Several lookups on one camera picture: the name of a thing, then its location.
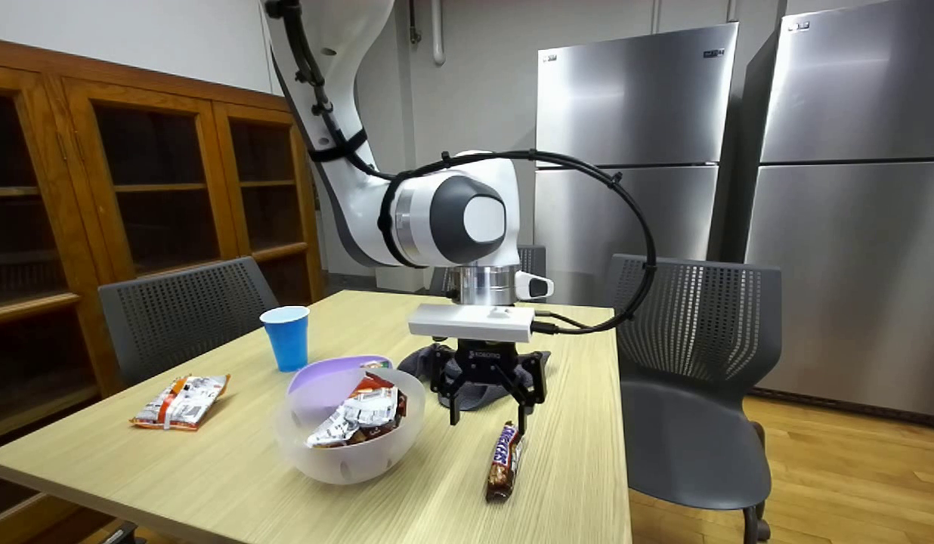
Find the refrigerator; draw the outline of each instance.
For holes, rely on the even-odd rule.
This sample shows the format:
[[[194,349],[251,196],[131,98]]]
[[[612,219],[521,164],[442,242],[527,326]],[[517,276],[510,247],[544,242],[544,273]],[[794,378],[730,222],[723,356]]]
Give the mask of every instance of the refrigerator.
[[[934,421],[934,0],[788,14],[746,84],[743,259],[785,280],[763,386]]]
[[[535,148],[620,174],[668,255],[708,255],[736,39],[720,25],[537,52]],[[535,243],[556,303],[612,305],[612,255],[645,236],[606,184],[537,164]]]

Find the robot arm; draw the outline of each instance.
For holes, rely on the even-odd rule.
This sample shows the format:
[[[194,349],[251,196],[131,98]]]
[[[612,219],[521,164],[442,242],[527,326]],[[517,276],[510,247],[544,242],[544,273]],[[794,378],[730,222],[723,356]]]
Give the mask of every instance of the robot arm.
[[[353,102],[359,61],[393,0],[267,0],[278,78],[310,141],[346,247],[370,265],[517,265],[509,161],[383,179]]]

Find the table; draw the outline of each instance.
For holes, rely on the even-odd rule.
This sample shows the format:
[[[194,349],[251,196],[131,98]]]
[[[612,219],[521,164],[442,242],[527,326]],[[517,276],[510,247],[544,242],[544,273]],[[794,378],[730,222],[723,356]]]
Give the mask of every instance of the table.
[[[310,360],[380,352],[403,361],[430,337],[404,320],[426,296],[346,291],[310,305]],[[550,305],[579,320],[609,309]],[[108,395],[0,446],[0,478],[155,525],[181,542],[629,542],[629,487],[613,333],[535,335],[550,349],[548,401],[530,418],[517,490],[483,501],[492,442],[510,398],[463,412],[430,391],[426,423],[391,474],[325,487],[291,469],[275,414],[291,374],[275,371],[263,330]],[[199,432],[131,430],[131,418],[178,374],[229,374]]]

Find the floor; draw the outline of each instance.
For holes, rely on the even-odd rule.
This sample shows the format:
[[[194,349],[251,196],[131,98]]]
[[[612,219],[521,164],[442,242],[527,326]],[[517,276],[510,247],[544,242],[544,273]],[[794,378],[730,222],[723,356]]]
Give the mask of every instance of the floor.
[[[774,544],[934,544],[934,430],[750,398],[764,427]],[[637,544],[741,542],[741,513],[633,491]]]

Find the refrigerator door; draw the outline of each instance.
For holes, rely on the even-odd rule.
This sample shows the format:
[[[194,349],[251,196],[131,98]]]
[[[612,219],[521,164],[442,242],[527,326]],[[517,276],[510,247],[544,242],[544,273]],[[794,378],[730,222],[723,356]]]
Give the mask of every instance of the refrigerator door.
[[[763,164],[934,157],[934,0],[788,14]]]
[[[637,198],[657,249],[704,255],[715,166],[612,168]],[[535,173],[535,242],[548,247],[552,303],[609,305],[609,265],[618,249],[645,249],[629,206],[606,184],[570,168]]]
[[[763,166],[746,263],[785,280],[763,386],[934,418],[934,161]]]
[[[737,27],[537,52],[540,151],[598,166],[715,164]]]

